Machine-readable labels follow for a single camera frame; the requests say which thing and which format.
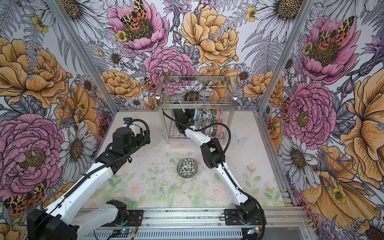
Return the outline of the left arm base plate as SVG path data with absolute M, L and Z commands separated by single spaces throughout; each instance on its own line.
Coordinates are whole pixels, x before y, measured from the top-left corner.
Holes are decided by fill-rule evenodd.
M 140 227 L 142 225 L 143 210 L 127 210 L 118 213 L 116 219 L 111 223 L 104 224 L 103 227 Z

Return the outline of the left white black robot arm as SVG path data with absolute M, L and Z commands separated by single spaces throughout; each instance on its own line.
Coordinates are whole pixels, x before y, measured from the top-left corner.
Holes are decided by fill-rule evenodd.
M 104 225 L 124 226 L 129 221 L 127 205 L 110 200 L 101 208 L 80 217 L 79 210 L 126 163 L 132 154 L 151 142 L 149 126 L 139 134 L 131 129 L 134 122 L 118 128 L 113 141 L 100 154 L 89 171 L 62 196 L 44 210 L 34 210 L 27 218 L 28 240 L 80 240 Z

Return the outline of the blue rose pattern bowl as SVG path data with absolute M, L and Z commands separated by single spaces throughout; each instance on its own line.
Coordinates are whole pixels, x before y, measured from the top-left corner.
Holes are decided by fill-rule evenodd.
M 202 110 L 195 109 L 193 120 L 198 122 L 201 119 L 201 116 L 202 116 Z

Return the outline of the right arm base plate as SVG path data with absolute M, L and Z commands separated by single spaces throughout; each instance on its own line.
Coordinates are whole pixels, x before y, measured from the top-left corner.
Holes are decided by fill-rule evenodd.
M 267 221 L 263 218 L 260 211 L 255 213 L 246 213 L 238 209 L 225 209 L 224 218 L 227 226 L 237 225 L 255 225 L 261 226 L 266 225 Z

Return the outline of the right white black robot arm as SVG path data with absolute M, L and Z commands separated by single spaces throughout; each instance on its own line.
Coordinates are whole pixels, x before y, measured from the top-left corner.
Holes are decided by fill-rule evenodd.
M 214 121 L 198 129 L 195 127 L 194 120 L 198 114 L 197 109 L 173 109 L 172 113 L 172 117 L 166 113 L 163 113 L 163 115 L 175 123 L 181 134 L 200 146 L 205 165 L 217 172 L 231 193 L 241 223 L 249 225 L 257 221 L 259 225 L 266 225 L 265 214 L 261 204 L 252 195 L 243 190 L 226 162 L 226 152 L 232 138 L 229 127 L 219 121 Z M 228 133 L 228 141 L 224 148 L 220 144 L 219 139 L 213 134 L 205 134 L 207 129 L 213 129 L 214 127 L 222 127 Z

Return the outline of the green leaf pattern bowl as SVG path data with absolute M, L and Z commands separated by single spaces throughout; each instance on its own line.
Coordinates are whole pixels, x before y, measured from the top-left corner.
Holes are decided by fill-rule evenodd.
M 202 110 L 202 115 L 201 115 L 200 120 L 201 120 L 202 122 L 211 122 L 212 119 L 214 118 L 214 113 L 215 113 L 214 110 L 203 109 L 203 110 Z

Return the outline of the pink ribbed glass bowl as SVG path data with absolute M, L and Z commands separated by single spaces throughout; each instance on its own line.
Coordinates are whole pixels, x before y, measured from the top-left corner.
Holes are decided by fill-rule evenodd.
M 213 125 L 212 126 L 212 131 L 211 131 L 211 136 L 214 137 L 217 134 L 218 126 Z

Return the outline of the pale green geometric bowl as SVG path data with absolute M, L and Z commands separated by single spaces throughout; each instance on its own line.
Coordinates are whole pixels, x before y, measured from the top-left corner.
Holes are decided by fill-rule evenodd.
M 189 121 L 188 122 L 188 128 L 191 130 L 191 131 L 195 131 L 197 130 L 196 126 L 195 126 L 195 121 Z

